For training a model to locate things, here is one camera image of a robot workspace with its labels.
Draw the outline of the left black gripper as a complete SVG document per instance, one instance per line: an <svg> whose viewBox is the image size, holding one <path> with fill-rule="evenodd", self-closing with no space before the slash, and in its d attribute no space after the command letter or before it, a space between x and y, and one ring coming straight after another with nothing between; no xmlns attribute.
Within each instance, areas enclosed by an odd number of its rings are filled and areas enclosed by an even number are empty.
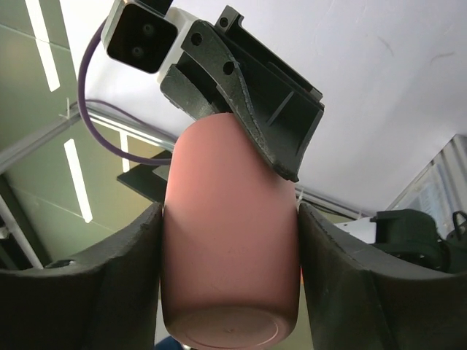
<svg viewBox="0 0 467 350"><path fill-rule="evenodd" d="M233 112L266 163L297 182L324 112L312 86L240 20L222 29L177 7L165 18L179 34L159 74L162 94L195 120Z"/></svg>

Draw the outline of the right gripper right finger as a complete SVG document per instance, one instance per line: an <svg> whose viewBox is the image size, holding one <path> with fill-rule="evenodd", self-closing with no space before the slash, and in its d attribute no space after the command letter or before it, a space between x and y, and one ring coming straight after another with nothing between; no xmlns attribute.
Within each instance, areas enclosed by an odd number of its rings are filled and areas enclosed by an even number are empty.
<svg viewBox="0 0 467 350"><path fill-rule="evenodd" d="M315 349L464 349L466 274L400 260L303 203L298 239Z"/></svg>

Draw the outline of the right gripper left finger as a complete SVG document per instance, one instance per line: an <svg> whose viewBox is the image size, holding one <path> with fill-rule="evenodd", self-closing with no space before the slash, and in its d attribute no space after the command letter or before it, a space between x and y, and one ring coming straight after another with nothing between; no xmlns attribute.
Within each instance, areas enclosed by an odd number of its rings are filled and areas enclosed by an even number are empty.
<svg viewBox="0 0 467 350"><path fill-rule="evenodd" d="M162 206L43 269L1 271L2 349L152 349Z"/></svg>

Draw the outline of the pink cup orange handle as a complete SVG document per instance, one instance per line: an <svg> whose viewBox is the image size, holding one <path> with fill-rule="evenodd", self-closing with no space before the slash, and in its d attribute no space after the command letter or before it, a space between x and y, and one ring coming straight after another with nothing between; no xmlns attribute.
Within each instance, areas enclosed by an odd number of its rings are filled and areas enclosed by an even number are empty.
<svg viewBox="0 0 467 350"><path fill-rule="evenodd" d="M295 187L230 113L175 144L163 208L161 299L195 349L267 349L293 331L300 294Z"/></svg>

